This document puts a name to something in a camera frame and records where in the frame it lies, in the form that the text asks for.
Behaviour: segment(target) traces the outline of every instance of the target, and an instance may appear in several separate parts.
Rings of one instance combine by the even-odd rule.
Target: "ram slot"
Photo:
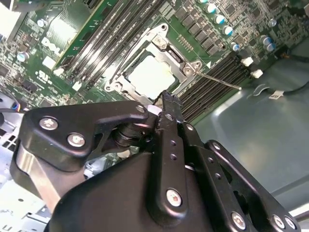
[[[120,39],[110,52],[100,56],[101,61],[99,61],[97,68],[87,77],[89,81],[88,88],[90,88],[104,74],[106,69],[116,61],[120,54],[124,52],[124,49],[136,37],[136,34],[143,27],[144,23],[154,15],[164,2],[164,0],[152,1],[152,4],[148,5],[142,13],[135,18],[134,23],[132,23],[130,27],[131,31],[122,33],[122,35],[119,36]]]
[[[122,14],[122,12],[119,12],[121,9],[123,9],[124,4],[122,1],[118,1],[116,5],[113,7],[111,12],[107,15],[107,17],[103,20],[99,28],[95,31],[95,33],[88,39],[87,43],[83,46],[81,51],[72,59],[67,67],[74,71],[79,65],[81,61],[84,61],[86,57],[89,55],[89,51],[93,49],[93,46],[95,46],[98,41],[101,38],[102,33],[107,31],[110,27],[112,27],[119,18],[119,16]]]

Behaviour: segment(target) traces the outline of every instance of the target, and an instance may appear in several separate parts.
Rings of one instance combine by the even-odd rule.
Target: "black plastic bracket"
[[[39,108],[25,114],[19,137],[29,153],[60,170],[73,172],[85,164],[93,150],[96,134],[103,134],[101,144],[105,144],[117,125],[142,123],[148,115],[148,111],[135,101]],[[39,125],[43,118],[54,119],[58,128],[43,129]],[[82,147],[70,145],[67,138],[71,133],[82,135],[85,144]]]
[[[188,211],[187,188],[186,182],[183,181],[185,180],[183,140],[177,135],[177,114],[174,111],[177,107],[177,98],[163,92],[157,101],[162,104],[163,111],[155,128],[147,208],[158,224],[172,227],[178,225]]]

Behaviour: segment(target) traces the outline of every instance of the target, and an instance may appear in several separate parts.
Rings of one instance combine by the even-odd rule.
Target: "silver screw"
[[[140,111],[141,113],[145,113],[144,107],[142,107],[141,105],[138,105],[136,109]]]
[[[193,126],[191,126],[190,124],[187,124],[187,128],[188,128],[189,130],[191,130],[191,131],[194,130]]]
[[[170,121],[172,121],[172,120],[174,119],[173,116],[170,115],[170,114],[166,114],[165,117],[166,117],[168,120],[170,120]]]
[[[40,127],[42,127],[45,130],[55,130],[58,128],[58,123],[56,120],[52,119],[52,118],[43,118],[40,120],[39,122]]]
[[[214,146],[214,148],[216,148],[217,150],[220,150],[220,146],[217,143],[213,143],[212,144]]]
[[[296,225],[294,224],[294,222],[291,219],[289,219],[288,217],[284,217],[284,219],[285,219],[286,223],[288,223],[288,225],[290,227],[292,227],[293,230],[296,230]]]
[[[68,136],[68,143],[74,147],[82,147],[85,145],[85,139],[78,133],[72,133]]]
[[[233,222],[235,223],[235,225],[238,228],[240,228],[241,230],[246,229],[246,223],[239,213],[233,212],[232,213],[232,219],[233,219]]]
[[[281,229],[285,228],[285,225],[283,223],[283,221],[281,220],[280,217],[278,217],[277,215],[273,216],[275,223],[277,224],[277,226],[279,226]]]
[[[166,198],[168,202],[175,207],[179,207],[182,204],[182,198],[179,195],[179,193],[176,192],[175,190],[172,189],[167,190]]]
[[[191,70],[191,68],[186,67],[186,68],[183,69],[183,72],[184,72],[185,75],[190,75],[192,73],[192,70]]]

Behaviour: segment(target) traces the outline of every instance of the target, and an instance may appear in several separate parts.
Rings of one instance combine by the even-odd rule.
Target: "hole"
[[[10,144],[10,142],[6,141],[2,146],[7,147]]]
[[[170,155],[170,159],[173,160],[173,161],[175,161],[175,160],[177,159],[177,156],[174,155],[174,154],[171,154],[171,155]]]
[[[219,173],[216,173],[215,176],[216,176],[216,178],[217,178],[218,180],[221,180],[221,176],[220,176]]]
[[[9,140],[10,140],[10,141],[13,141],[15,138],[16,138],[16,137],[15,137],[14,135],[12,135],[12,136],[9,138]]]
[[[6,131],[0,128],[0,136],[4,136],[6,134]]]
[[[15,150],[15,147],[16,147],[16,146],[15,146],[14,144],[12,144],[12,145],[9,146],[8,149],[9,149],[10,151],[14,151],[14,150]]]

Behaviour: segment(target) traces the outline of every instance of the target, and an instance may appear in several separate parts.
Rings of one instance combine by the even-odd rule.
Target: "white capacitor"
[[[222,23],[224,23],[225,18],[224,18],[223,15],[217,14],[217,15],[214,17],[213,20],[214,20],[214,22],[215,22],[216,24],[222,24]]]
[[[43,27],[45,27],[45,20],[40,18],[40,19],[37,21],[37,24],[38,24],[38,26],[39,26],[40,28],[43,28]]]
[[[214,13],[216,11],[217,7],[213,3],[209,3],[205,6],[205,11],[209,14]]]
[[[233,28],[230,27],[230,26],[225,26],[222,31],[223,31],[224,35],[231,35],[231,34],[233,34]]]
[[[239,46],[239,44],[232,42],[232,43],[231,43],[231,49],[232,49],[234,52],[237,52],[237,51],[240,50],[240,46]]]
[[[29,59],[29,54],[27,52],[18,53],[16,58],[19,62],[25,62]]]

